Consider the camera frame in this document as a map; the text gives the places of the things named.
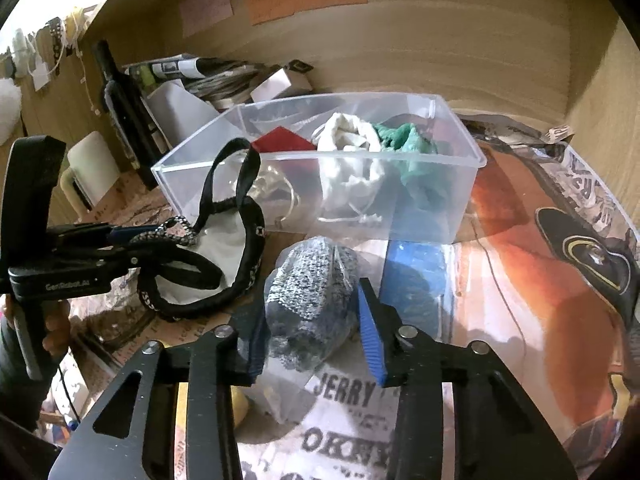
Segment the left hand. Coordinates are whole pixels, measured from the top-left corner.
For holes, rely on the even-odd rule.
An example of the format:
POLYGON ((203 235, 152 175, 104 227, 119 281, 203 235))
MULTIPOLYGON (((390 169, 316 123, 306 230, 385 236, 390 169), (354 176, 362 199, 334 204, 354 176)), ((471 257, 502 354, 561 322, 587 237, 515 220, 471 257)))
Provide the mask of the left hand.
MULTIPOLYGON (((47 350, 52 358, 62 358, 70 344, 70 304, 62 300, 48 302, 46 307, 47 335, 42 340, 42 348, 47 350)), ((14 330, 13 300, 9 294, 1 297, 1 310, 6 322, 14 330)))

